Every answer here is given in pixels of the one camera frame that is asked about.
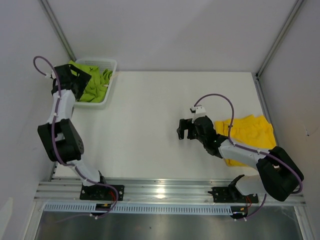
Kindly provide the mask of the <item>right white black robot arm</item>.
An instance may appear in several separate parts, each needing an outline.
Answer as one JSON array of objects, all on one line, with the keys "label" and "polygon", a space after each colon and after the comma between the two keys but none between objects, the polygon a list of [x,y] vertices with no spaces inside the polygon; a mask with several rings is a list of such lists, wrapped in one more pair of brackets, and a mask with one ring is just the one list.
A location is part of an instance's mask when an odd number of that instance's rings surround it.
[{"label": "right white black robot arm", "polygon": [[303,173],[279,146],[259,149],[239,143],[216,133],[213,122],[206,115],[195,120],[180,119],[176,132],[180,140],[199,141],[211,156],[236,160],[257,171],[256,175],[239,175],[229,184],[228,196],[234,202],[251,194],[269,195],[283,202],[289,195],[302,191]]}]

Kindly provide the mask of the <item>green fabric shorts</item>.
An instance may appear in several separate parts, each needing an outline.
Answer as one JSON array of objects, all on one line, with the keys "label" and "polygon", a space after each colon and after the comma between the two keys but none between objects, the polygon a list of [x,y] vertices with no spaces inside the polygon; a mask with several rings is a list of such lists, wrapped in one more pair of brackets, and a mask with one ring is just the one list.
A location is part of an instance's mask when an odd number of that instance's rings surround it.
[{"label": "green fabric shorts", "polygon": [[68,63],[91,75],[91,78],[78,102],[101,103],[105,99],[113,71],[108,68],[104,68],[103,72],[101,72],[96,64],[80,64],[72,60]]}]

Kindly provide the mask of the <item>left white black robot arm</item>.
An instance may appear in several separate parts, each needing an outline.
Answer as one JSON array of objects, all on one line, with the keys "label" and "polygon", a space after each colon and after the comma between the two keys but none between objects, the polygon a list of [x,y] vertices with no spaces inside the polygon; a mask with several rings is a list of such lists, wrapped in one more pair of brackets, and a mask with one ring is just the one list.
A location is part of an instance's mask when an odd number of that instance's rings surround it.
[{"label": "left white black robot arm", "polygon": [[91,187],[97,200],[103,200],[109,188],[101,172],[83,160],[84,143],[71,121],[76,101],[91,77],[72,64],[56,66],[52,73],[57,76],[51,90],[53,106],[47,122],[37,128],[40,140],[52,162],[70,168],[84,187]]}]

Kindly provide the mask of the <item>yellow fabric shorts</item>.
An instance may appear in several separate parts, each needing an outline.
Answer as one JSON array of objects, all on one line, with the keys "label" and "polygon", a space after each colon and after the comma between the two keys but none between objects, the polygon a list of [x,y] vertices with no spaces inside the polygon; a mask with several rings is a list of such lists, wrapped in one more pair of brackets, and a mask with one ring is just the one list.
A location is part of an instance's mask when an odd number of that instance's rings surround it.
[{"label": "yellow fabric shorts", "polygon": [[[231,119],[215,121],[214,129],[216,133],[228,136],[230,123]],[[277,145],[273,126],[263,115],[235,118],[230,136],[240,143],[256,148],[273,149]],[[224,161],[228,167],[247,167],[247,165],[233,159],[225,159]]]}]

